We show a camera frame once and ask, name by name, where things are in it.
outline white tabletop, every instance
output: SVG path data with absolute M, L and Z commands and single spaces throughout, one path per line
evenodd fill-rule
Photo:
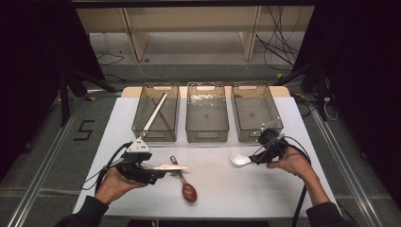
M 282 133 L 293 137 L 306 149 L 328 197 L 335 202 L 295 101 L 292 97 L 275 97 L 274 101 L 283 120 Z M 137 97 L 120 97 L 115 102 L 88 178 L 105 166 L 121 145 L 135 139 L 131 126 L 138 102 Z M 147 164 L 170 164 L 169 157 L 174 155 L 180 165 L 190 167 L 183 175 L 197 189 L 196 202 L 185 201 L 181 180 L 166 175 L 155 185 L 132 190 L 113 202 L 106 216 L 152 219 L 292 218 L 303 182 L 284 170 L 266 169 L 265 165 L 234 166 L 230 161 L 231 154 L 248 156 L 258 147 L 237 141 L 230 99 L 227 99 L 227 109 L 230 130 L 226 143 L 187 143 L 184 98 L 180 104 L 177 142 L 164 145 L 147 143 L 153 154 L 146 161 Z M 92 185 L 95 180 L 96 178 L 92 179 L 86 185 Z M 74 213 L 80 209 L 85 197 L 93 196 L 94 192 L 94 189 L 81 191 Z M 305 210 L 311 206 L 310 198 L 306 195 L 300 217 L 306 217 Z

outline wooden spoon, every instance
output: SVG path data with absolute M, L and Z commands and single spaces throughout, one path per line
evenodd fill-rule
M 174 156 L 170 157 L 171 162 L 174 165 L 177 165 L 177 159 Z M 188 201 L 188 202 L 194 202 L 197 200 L 197 190 L 195 190 L 195 187 L 189 184 L 185 178 L 183 177 L 183 174 L 181 171 L 179 171 L 181 181 L 183 182 L 183 198 Z

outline clear plastic bin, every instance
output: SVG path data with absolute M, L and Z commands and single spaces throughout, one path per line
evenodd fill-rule
M 263 124 L 281 132 L 283 122 L 266 81 L 242 81 L 232 85 L 231 100 L 239 142 L 256 141 Z
M 154 118 L 148 131 L 144 131 L 156 106 L 164 93 L 167 94 L 160 111 Z M 144 134 L 147 142 L 177 141 L 177 124 L 180 107 L 180 89 L 178 83 L 146 83 L 142 87 L 138 108 L 132 123 L 132 131 L 138 138 Z
M 222 82 L 189 82 L 186 102 L 188 143 L 227 142 L 230 129 Z

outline black sleeve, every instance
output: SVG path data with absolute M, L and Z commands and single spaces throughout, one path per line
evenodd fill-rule
M 311 227 L 355 227 L 351 220 L 344 220 L 336 204 L 325 202 L 306 210 Z
M 97 226 L 109 206 L 94 197 L 87 196 L 76 214 L 61 219 L 55 227 L 92 227 Z

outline white spoon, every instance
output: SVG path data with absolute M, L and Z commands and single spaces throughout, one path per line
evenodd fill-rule
M 248 156 L 244 156 L 242 154 L 233 154 L 231 155 L 231 162 L 237 166 L 244 166 L 252 161 Z

